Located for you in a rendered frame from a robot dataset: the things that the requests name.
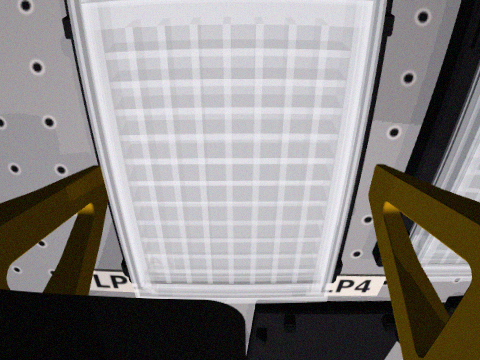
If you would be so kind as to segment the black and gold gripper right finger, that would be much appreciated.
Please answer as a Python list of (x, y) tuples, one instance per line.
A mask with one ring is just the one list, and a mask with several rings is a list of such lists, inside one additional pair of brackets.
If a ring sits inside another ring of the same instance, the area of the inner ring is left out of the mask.
[[(369, 203), (403, 360), (480, 360), (480, 202), (377, 164)], [(400, 212), (471, 268), (471, 284), (451, 316)]]

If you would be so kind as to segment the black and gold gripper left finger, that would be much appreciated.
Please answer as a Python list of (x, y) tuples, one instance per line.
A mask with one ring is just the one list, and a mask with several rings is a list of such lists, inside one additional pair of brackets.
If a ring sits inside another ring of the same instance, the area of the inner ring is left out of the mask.
[(78, 213), (42, 293), (88, 296), (108, 200), (101, 166), (93, 165), (0, 203), (0, 289), (10, 290), (7, 272), (15, 260)]

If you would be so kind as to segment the black flat plate with locator pegs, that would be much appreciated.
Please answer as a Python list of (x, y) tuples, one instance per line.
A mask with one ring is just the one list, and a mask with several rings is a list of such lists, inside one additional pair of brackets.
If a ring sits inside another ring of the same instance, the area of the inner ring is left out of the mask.
[(457, 305), (459, 304), (459, 301), (462, 299), (463, 296), (448, 297), (444, 306), (445, 306), (445, 309), (447, 310), (447, 313), (449, 314), (449, 316), (452, 315), (453, 311), (455, 310), (455, 308), (457, 307)]

